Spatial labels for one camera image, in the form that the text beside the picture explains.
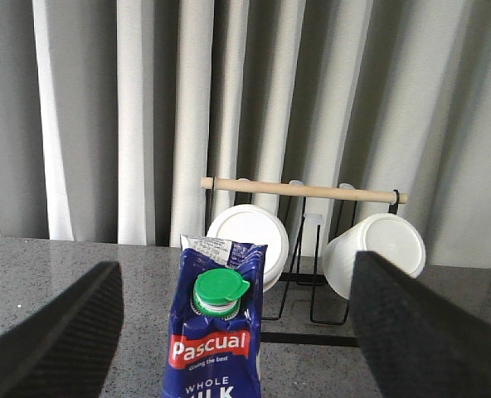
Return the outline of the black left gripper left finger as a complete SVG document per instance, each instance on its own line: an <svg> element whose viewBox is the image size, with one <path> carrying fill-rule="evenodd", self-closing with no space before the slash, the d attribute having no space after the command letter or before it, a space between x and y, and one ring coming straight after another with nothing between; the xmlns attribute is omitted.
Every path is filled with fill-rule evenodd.
<svg viewBox="0 0 491 398"><path fill-rule="evenodd" d="M97 397L124 322L121 268L101 262L0 336L0 397Z"/></svg>

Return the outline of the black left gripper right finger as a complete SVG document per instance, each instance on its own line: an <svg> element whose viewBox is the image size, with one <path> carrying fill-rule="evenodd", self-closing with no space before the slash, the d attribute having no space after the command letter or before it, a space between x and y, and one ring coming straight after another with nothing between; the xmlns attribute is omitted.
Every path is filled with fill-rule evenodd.
<svg viewBox="0 0 491 398"><path fill-rule="evenodd" d="M354 260L352 329L385 397L491 397L491 324L373 251Z"/></svg>

